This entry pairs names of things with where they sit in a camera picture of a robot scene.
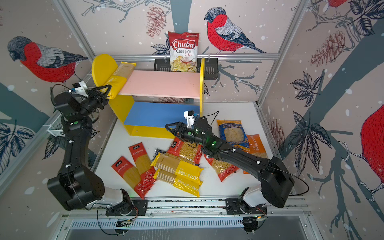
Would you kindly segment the dark blue spaghetti pack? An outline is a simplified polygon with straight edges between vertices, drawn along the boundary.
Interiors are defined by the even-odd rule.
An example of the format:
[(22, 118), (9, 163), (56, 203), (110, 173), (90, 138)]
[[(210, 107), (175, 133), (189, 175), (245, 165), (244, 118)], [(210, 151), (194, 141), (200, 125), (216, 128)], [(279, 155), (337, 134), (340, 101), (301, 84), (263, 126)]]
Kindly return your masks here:
[(153, 159), (152, 159), (152, 162), (156, 159), (156, 157), (159, 155), (159, 154), (166, 154), (167, 152), (164, 151), (164, 150), (160, 150), (160, 149), (156, 149), (154, 155), (153, 155)]

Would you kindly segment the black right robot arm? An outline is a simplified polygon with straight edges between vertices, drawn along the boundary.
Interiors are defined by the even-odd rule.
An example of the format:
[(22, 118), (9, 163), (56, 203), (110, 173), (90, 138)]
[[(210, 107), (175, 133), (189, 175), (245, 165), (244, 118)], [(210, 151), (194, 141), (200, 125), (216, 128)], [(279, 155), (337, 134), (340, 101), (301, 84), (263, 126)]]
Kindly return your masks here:
[(206, 118), (195, 120), (192, 129), (183, 122), (166, 124), (165, 128), (184, 142), (201, 145), (207, 157), (245, 170), (259, 180), (263, 197), (268, 203), (277, 208), (285, 206), (295, 181), (281, 159), (257, 157), (232, 146), (213, 134)]

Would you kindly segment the yellow spaghetti pack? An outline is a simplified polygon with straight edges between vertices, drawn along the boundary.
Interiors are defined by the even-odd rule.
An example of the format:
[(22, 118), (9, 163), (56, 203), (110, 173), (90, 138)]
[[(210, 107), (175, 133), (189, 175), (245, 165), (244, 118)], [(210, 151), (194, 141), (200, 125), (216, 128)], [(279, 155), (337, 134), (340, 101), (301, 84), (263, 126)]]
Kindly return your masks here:
[(105, 85), (111, 85), (111, 91), (107, 95), (109, 100), (113, 100), (119, 92), (122, 90), (123, 86), (126, 84), (130, 76), (132, 75), (136, 63), (126, 63), (121, 62), (115, 72), (109, 77), (109, 79), (105, 82)]
[(190, 181), (184, 177), (177, 176), (175, 174), (169, 173), (167, 171), (158, 169), (154, 174), (154, 179), (156, 181), (162, 181), (168, 183), (175, 188), (182, 190), (186, 193), (192, 194), (196, 197), (200, 196), (200, 184)]
[(151, 166), (192, 180), (198, 180), (203, 171), (198, 166), (165, 154), (157, 154)]

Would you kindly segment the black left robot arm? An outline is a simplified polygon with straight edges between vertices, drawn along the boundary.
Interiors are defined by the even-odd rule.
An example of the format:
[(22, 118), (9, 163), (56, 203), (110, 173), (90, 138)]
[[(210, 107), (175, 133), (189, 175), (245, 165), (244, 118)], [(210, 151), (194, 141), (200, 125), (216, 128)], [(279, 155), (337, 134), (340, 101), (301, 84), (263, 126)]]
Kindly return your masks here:
[(72, 90), (51, 95), (52, 104), (61, 113), (66, 149), (61, 168), (48, 180), (47, 187), (67, 211), (83, 209), (105, 194), (102, 179), (89, 168), (88, 150), (94, 123), (90, 115), (108, 104), (111, 88), (94, 87), (86, 91), (86, 96)]

